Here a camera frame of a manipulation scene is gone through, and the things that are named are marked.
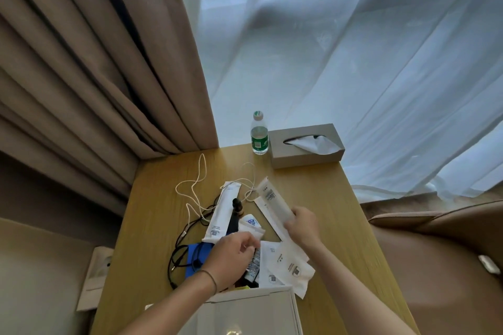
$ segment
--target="hand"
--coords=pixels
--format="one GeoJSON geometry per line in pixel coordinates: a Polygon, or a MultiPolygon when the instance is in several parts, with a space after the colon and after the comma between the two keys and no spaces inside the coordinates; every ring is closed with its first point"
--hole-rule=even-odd
{"type": "Polygon", "coordinates": [[[321,244],[319,236],[318,219],[309,209],[293,207],[295,218],[285,223],[288,234],[304,251],[321,244]]]}
{"type": "Polygon", "coordinates": [[[201,269],[217,284],[217,292],[234,284],[245,272],[260,241],[250,232],[236,232],[222,237],[211,249],[201,269]]]}

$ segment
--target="beige curtain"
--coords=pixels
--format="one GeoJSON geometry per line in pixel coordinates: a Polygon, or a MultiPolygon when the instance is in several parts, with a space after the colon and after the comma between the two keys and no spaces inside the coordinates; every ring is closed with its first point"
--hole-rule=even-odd
{"type": "Polygon", "coordinates": [[[0,150],[122,215],[139,160],[218,146],[182,0],[0,0],[0,150]]]}

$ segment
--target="water bottle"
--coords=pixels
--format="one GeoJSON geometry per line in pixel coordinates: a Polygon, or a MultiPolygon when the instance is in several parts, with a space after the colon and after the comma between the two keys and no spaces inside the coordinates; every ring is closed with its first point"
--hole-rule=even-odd
{"type": "Polygon", "coordinates": [[[253,121],[251,121],[251,148],[257,155],[263,155],[269,149],[269,135],[267,124],[264,120],[264,113],[255,111],[253,121]]]}

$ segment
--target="gray tissue box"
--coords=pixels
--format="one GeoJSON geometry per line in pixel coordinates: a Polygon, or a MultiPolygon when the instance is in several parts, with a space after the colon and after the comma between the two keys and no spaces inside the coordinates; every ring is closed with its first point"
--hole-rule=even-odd
{"type": "Polygon", "coordinates": [[[332,123],[269,131],[269,147],[271,163],[275,169],[340,161],[344,154],[344,145],[332,123]],[[319,155],[292,144],[284,143],[308,135],[324,135],[339,146],[341,150],[333,154],[319,155]]]}

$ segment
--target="blue object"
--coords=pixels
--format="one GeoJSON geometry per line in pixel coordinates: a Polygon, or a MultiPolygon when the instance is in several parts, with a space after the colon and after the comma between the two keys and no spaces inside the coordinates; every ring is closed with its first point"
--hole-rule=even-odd
{"type": "Polygon", "coordinates": [[[189,244],[189,251],[187,252],[187,264],[193,264],[194,267],[187,266],[185,268],[185,278],[189,278],[201,268],[203,263],[206,261],[206,258],[208,258],[211,248],[213,248],[212,243],[189,244]]]}

